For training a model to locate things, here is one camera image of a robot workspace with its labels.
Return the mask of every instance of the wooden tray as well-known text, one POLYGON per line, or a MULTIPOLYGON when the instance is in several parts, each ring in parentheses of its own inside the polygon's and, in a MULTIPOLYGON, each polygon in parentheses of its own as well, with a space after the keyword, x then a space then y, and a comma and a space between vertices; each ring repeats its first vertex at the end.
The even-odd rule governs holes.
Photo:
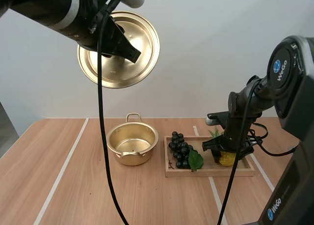
MULTIPOLYGON (((172 156, 173 151, 168 147, 172 137, 164 138, 165 147, 165 165, 166 177, 229 177, 232 167, 225 167, 221 164, 215 163, 211 151, 203 151, 202 142, 208 141, 211 137, 184 137, 184 140, 193 146, 195 150, 204 158, 204 165, 196 172, 190 169, 178 169, 176 167, 177 160, 172 156)), ((255 174, 255 170, 250 161, 243 158, 239 161, 235 172, 236 177, 251 177, 255 174)))

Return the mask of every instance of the blue logo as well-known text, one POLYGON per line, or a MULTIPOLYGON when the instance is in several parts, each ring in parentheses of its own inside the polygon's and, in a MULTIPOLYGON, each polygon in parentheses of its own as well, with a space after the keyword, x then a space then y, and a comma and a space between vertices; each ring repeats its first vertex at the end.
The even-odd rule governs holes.
POLYGON ((280 60, 276 60, 275 63, 274 63, 274 72, 275 72, 275 74, 277 74, 279 72, 280 67, 281 67, 280 60))
POLYGON ((273 221, 273 219, 274 219, 273 211, 271 211, 271 209, 268 209, 267 214, 268 214, 269 220, 273 221))

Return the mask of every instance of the green leaf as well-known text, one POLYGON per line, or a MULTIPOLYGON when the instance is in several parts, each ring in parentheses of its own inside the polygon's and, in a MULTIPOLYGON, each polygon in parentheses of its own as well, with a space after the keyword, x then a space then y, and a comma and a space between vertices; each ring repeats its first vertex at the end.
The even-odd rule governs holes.
POLYGON ((212 138, 216 138, 216 137, 220 136, 220 133, 219 133, 217 127, 215 127, 215 133, 213 133, 211 130, 209 130, 209 132, 210 132, 212 138))
POLYGON ((209 132, 210 132, 210 134, 211 134, 212 138, 214 138, 215 133, 213 133, 211 130, 209 130, 209 132))
POLYGON ((215 137, 220 136, 218 129, 216 128, 215 137))
POLYGON ((195 150, 190 150, 188 162, 193 171, 200 169, 204 165, 203 157, 199 153, 197 153, 195 150))

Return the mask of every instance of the wooden table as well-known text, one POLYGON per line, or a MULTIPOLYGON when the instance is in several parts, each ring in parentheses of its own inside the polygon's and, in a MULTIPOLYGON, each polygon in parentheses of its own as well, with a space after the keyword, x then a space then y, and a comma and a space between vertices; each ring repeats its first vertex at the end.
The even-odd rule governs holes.
MULTIPOLYGON (((129 224, 216 224, 228 178, 166 178, 163 151, 163 136, 172 131, 208 136, 214 128, 203 119, 143 121, 159 133, 153 157, 127 167, 109 156, 114 189, 129 224)), ((122 122, 107 119, 107 131, 122 122)), ((298 144, 277 118, 259 122, 269 129, 264 146, 271 152, 298 144)), ((290 159, 255 149, 248 159, 256 176, 234 179, 224 225, 256 221, 290 159)), ((106 181, 97 119, 43 119, 19 138, 0 159, 0 224, 122 224, 106 181)))

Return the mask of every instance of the golden pot lid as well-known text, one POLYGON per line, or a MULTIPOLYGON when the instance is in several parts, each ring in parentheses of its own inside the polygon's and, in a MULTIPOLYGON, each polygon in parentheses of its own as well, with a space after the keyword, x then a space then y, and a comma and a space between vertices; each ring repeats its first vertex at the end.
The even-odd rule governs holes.
MULTIPOLYGON (((125 37, 141 52, 136 63, 119 56, 102 57, 102 85, 124 88, 140 82, 152 71, 159 57, 159 38, 152 24, 137 14, 115 11, 111 16, 123 27, 125 37)), ((78 46, 78 61, 84 74, 97 83, 97 52, 78 46)))

